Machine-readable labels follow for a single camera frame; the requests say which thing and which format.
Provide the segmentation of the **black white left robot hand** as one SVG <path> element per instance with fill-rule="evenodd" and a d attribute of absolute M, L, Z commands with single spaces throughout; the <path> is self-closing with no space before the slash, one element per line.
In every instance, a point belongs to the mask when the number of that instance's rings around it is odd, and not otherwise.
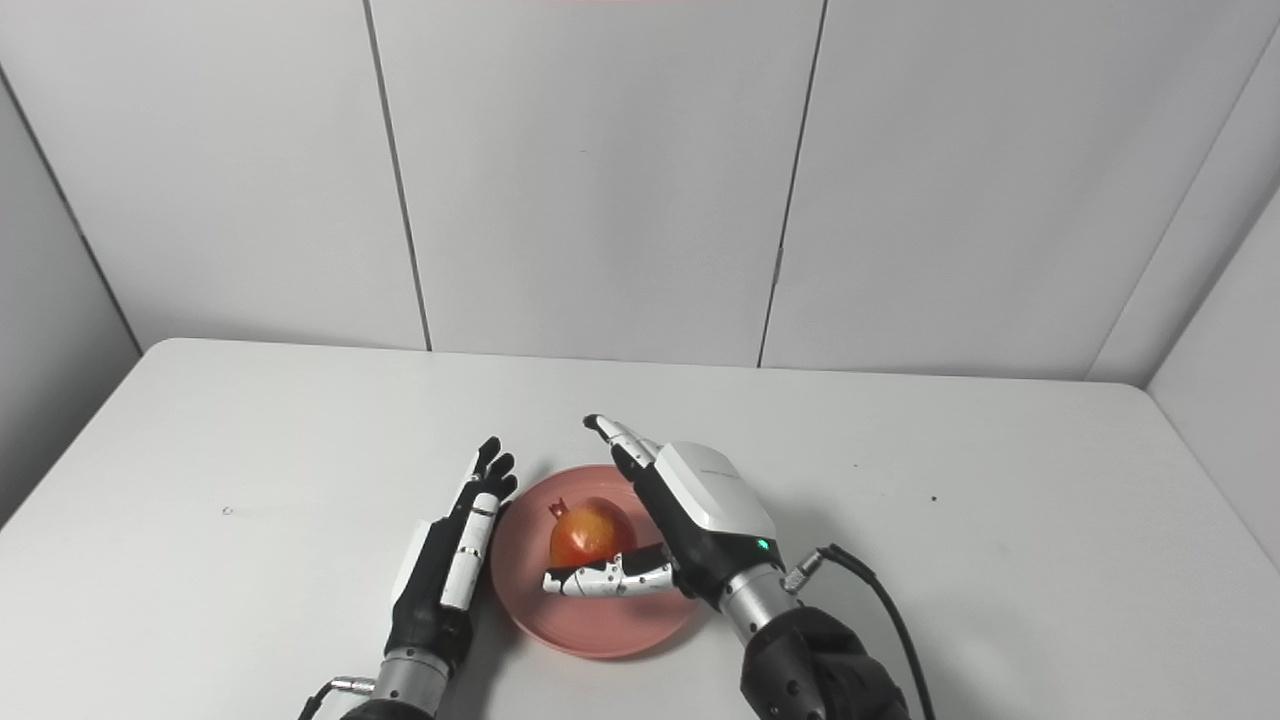
<path fill-rule="evenodd" d="M 449 510 L 425 525 L 408 552 L 412 561 L 392 606 L 385 652 L 413 651 L 442 661 L 449 674 L 466 660 L 474 621 L 470 606 L 486 566 L 493 532 L 518 487 L 515 457 L 500 439 L 488 438 Z"/>

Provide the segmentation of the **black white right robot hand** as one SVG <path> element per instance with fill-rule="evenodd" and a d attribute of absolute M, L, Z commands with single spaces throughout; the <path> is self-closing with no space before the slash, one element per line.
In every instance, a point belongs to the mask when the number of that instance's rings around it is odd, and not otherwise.
<path fill-rule="evenodd" d="M 545 593 L 632 598 L 677 591 L 750 632 L 797 607 L 785 589 L 774 523 L 723 454 L 692 442 L 657 445 L 603 414 L 582 424 L 611 447 L 660 541 L 607 560 L 549 568 Z"/>

